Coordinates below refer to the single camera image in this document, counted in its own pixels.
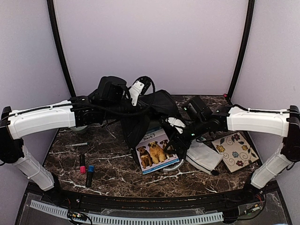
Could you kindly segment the green cap glue stick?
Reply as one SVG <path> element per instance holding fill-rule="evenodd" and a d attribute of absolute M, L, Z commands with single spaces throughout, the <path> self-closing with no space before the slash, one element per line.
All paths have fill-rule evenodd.
<path fill-rule="evenodd" d="M 205 138 L 197 138 L 196 141 L 199 143 L 202 143 L 202 142 L 206 141 L 206 139 Z"/>

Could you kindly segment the black backpack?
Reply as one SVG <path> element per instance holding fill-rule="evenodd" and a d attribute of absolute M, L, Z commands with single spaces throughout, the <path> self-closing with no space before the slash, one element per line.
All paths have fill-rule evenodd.
<path fill-rule="evenodd" d="M 162 127 L 164 130 L 164 97 L 166 96 L 170 94 L 165 90 L 159 90 L 154 94 L 141 97 L 138 101 L 141 107 L 138 115 L 120 120 L 125 143 L 131 149 L 132 156 L 139 166 L 136 146 L 148 130 L 156 127 Z"/>

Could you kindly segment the blue cap black marker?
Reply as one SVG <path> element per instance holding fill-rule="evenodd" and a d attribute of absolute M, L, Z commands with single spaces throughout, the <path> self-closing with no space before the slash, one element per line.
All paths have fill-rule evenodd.
<path fill-rule="evenodd" d="M 94 174 L 94 166 L 89 165 L 87 170 L 86 182 L 85 182 L 85 186 L 88 188 L 91 187 L 92 185 L 93 174 Z"/>

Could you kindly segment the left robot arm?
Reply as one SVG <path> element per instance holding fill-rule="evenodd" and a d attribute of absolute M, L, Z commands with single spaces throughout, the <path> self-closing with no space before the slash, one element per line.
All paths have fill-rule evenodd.
<path fill-rule="evenodd" d="M 66 201 L 66 193 L 59 189 L 55 176 L 47 171 L 30 153 L 25 141 L 40 137 L 36 146 L 45 148 L 50 144 L 49 134 L 59 128 L 84 131 L 88 125 L 102 124 L 105 120 L 116 120 L 142 113 L 138 98 L 151 85 L 151 79 L 142 76 L 130 86 L 119 77 L 104 76 L 99 86 L 88 96 L 72 97 L 61 102 L 25 110 L 5 107 L 0 118 L 0 161 L 18 168 L 27 178 L 35 182 L 55 204 Z"/>

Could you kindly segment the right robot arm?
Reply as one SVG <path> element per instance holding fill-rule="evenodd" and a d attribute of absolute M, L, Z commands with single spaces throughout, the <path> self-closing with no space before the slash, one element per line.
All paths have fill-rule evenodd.
<path fill-rule="evenodd" d="M 191 142 L 205 133 L 251 131 L 283 138 L 278 150 L 253 172 L 240 191 L 239 199 L 243 203 L 250 203 L 270 180 L 300 160 L 300 111 L 295 105 L 281 110 L 221 105 L 211 111 L 201 98 L 195 97 L 183 106 L 183 110 L 191 119 L 187 125 L 175 116 L 162 120 L 165 128 L 173 129 L 170 140 L 182 158 L 185 158 Z"/>

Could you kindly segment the pink cap black marker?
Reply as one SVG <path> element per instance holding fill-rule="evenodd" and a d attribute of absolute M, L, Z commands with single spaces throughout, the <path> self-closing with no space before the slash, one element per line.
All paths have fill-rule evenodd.
<path fill-rule="evenodd" d="M 84 154 L 79 155 L 79 169 L 80 169 L 81 174 L 86 173 L 85 155 Z"/>

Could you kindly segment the floral ceramic tile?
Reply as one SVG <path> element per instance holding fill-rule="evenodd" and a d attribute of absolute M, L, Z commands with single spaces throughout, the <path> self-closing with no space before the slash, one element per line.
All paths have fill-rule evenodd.
<path fill-rule="evenodd" d="M 239 132 L 216 139 L 212 145 L 223 156 L 223 162 L 233 173 L 259 159 L 250 144 Z"/>

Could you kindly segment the pale green ceramic bowl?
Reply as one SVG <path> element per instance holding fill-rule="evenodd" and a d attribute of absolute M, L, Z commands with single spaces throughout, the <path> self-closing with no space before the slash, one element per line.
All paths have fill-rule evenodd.
<path fill-rule="evenodd" d="M 76 134 L 84 134 L 87 129 L 88 126 L 83 126 L 83 127 L 71 127 L 70 128 L 73 132 L 75 132 Z"/>

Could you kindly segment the dog picture book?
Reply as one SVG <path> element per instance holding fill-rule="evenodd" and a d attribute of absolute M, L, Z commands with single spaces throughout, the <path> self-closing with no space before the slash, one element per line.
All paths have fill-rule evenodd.
<path fill-rule="evenodd" d="M 169 138 L 162 127 L 156 127 L 146 132 L 135 148 L 143 175 L 180 161 L 176 154 L 170 153 L 173 151 L 172 146 L 165 150 L 168 143 Z"/>

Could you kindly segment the white fabric pouch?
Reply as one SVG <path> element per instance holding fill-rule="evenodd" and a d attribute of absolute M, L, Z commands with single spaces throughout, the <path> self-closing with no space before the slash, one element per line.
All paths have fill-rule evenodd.
<path fill-rule="evenodd" d="M 198 170 L 212 176 L 218 176 L 216 167 L 222 161 L 223 156 L 205 145 L 204 143 L 192 141 L 187 150 L 186 160 Z"/>

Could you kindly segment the green tip white pen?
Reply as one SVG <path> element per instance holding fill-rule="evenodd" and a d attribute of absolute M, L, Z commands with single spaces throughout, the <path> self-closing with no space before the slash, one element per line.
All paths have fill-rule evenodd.
<path fill-rule="evenodd" d="M 80 147 L 80 146 L 87 146 L 89 145 L 88 142 L 83 142 L 83 143 L 76 143 L 76 144 L 70 144 L 70 145 L 65 145 L 66 148 L 73 148 L 73 147 Z"/>

